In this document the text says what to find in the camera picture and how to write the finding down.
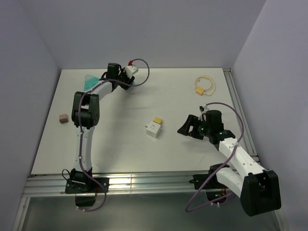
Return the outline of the teal triangular sheet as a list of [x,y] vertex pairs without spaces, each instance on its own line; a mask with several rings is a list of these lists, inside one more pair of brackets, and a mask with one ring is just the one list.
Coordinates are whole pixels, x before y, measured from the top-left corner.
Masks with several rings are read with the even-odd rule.
[[85,82],[84,82],[84,89],[83,91],[89,91],[93,87],[95,87],[99,82],[99,78],[93,75],[86,74],[85,75]]

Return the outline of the aluminium table frame rail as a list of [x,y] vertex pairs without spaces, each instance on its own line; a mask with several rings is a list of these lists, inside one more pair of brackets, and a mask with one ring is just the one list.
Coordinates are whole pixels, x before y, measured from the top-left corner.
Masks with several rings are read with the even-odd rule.
[[[245,124],[244,143],[245,147],[254,153],[252,158],[257,160],[259,158],[252,137],[243,113],[243,109],[237,94],[237,90],[232,78],[232,69],[223,68],[228,91],[231,94],[231,100],[235,109],[240,113]],[[198,171],[184,171],[184,172],[143,172],[143,173],[129,173],[129,174],[105,174],[109,178],[109,186],[111,195],[138,195],[138,194],[162,194],[162,193],[189,193],[192,192],[192,184],[188,183],[189,177]],[[95,176],[105,176],[104,174],[96,174]],[[13,231],[21,231],[26,220],[27,211],[29,210],[31,198],[47,198],[65,196],[64,194],[64,179],[59,174],[49,175],[33,175],[26,180],[25,189],[22,195],[21,203],[16,215],[13,225]],[[273,212],[277,224],[278,231],[290,231],[282,208]]]

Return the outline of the white cube socket adapter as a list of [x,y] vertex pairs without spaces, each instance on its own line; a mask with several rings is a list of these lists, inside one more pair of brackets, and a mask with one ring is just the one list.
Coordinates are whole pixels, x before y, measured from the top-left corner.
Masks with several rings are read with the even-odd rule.
[[161,129],[161,125],[151,121],[149,122],[146,126],[146,134],[153,137],[153,138],[157,138]]

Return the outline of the brown cube charger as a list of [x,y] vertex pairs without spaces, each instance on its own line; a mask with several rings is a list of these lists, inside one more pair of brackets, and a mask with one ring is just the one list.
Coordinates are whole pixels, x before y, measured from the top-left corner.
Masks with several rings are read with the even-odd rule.
[[67,114],[61,114],[59,115],[59,122],[61,124],[65,124],[65,123],[68,123],[69,122],[69,117]]

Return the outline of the yellow two-port USB charger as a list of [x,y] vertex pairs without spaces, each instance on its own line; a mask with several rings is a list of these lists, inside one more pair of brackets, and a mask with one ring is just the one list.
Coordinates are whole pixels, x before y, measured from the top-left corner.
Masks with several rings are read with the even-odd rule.
[[163,120],[161,118],[159,118],[159,117],[155,117],[153,122],[155,122],[155,123],[157,123],[159,125],[162,125]]

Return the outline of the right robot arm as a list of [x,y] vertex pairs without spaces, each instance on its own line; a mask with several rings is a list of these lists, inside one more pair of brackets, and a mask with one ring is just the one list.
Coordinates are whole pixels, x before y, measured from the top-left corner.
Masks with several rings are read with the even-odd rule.
[[281,208],[278,175],[258,164],[239,145],[235,135],[224,128],[219,110],[204,111],[200,117],[189,115],[177,132],[199,140],[207,137],[227,158],[210,167],[208,177],[195,185],[196,195],[207,184],[214,188],[225,186],[240,198],[244,212],[251,217]]

